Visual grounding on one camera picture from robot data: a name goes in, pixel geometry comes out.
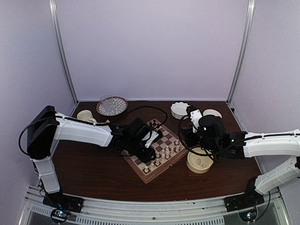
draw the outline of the cream mug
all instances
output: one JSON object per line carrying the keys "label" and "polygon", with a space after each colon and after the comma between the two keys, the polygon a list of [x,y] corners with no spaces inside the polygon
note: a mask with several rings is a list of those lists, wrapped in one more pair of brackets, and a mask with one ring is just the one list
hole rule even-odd
{"label": "cream mug", "polygon": [[90,110],[82,110],[77,114],[77,119],[97,123],[97,121],[93,118],[92,112]]}

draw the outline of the chessboard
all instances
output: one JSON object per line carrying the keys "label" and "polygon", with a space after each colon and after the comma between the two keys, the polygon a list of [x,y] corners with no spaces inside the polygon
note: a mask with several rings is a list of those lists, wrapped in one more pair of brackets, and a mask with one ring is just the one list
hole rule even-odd
{"label": "chessboard", "polygon": [[[148,124],[150,122],[153,123],[154,120],[156,123],[160,123],[157,119],[153,119],[149,121]],[[188,153],[179,142],[178,136],[165,125],[162,125],[159,130],[163,133],[163,136],[151,145],[156,152],[155,160],[143,163],[138,157],[129,156],[127,151],[124,150],[122,152],[122,154],[128,155],[127,157],[124,156],[125,160],[146,184],[162,174]]]}

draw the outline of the white bowl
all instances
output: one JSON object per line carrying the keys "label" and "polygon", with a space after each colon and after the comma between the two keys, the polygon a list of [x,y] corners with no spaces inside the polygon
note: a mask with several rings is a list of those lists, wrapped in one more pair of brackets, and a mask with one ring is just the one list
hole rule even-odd
{"label": "white bowl", "polygon": [[188,103],[183,102],[175,102],[171,105],[171,113],[172,116],[176,119],[181,119],[183,116],[187,116],[187,107],[189,107]]}
{"label": "white bowl", "polygon": [[[206,152],[201,148],[194,148],[193,151],[200,154],[206,154]],[[208,156],[198,156],[192,152],[189,152],[187,155],[187,166],[194,173],[206,173],[210,170],[213,163],[214,161],[212,161]]]}
{"label": "white bowl", "polygon": [[214,110],[214,109],[207,109],[203,112],[203,116],[206,116],[206,115],[214,115],[214,116],[219,116],[222,118],[222,114],[219,113],[217,110]]}

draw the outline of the dark wood tabletop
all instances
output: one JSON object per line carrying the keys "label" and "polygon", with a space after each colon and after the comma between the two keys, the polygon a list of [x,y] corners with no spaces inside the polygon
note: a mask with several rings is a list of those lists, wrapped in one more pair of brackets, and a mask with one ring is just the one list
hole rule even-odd
{"label": "dark wood tabletop", "polygon": [[[162,108],[168,113],[165,125],[177,133],[179,120],[171,116],[169,101],[132,101],[128,103],[129,111],[142,105]],[[226,131],[238,132],[240,128],[225,102],[188,102],[203,112],[215,109],[223,116]],[[119,116],[105,117],[96,111],[97,102],[81,102],[74,117],[81,110],[91,110],[98,122],[115,120]],[[163,121],[164,115],[154,109],[140,109],[117,124],[129,124],[136,117],[149,121],[153,118]],[[190,121],[182,125],[188,127]],[[102,148],[93,144],[60,141],[53,156],[53,163],[66,194],[84,197],[120,200],[120,201],[174,201],[194,200],[218,197],[244,192],[248,179],[260,174],[254,158],[229,160],[221,158],[204,174],[190,171],[186,156],[160,176],[145,184],[129,164],[116,156],[116,150]]]}

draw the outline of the clear glass cup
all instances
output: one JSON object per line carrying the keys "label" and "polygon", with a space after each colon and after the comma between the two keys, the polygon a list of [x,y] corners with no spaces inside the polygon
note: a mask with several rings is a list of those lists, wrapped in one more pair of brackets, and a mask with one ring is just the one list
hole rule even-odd
{"label": "clear glass cup", "polygon": [[100,102],[101,102],[102,108],[105,111],[113,110],[114,105],[113,105],[113,96],[112,95],[103,95],[100,98]]}

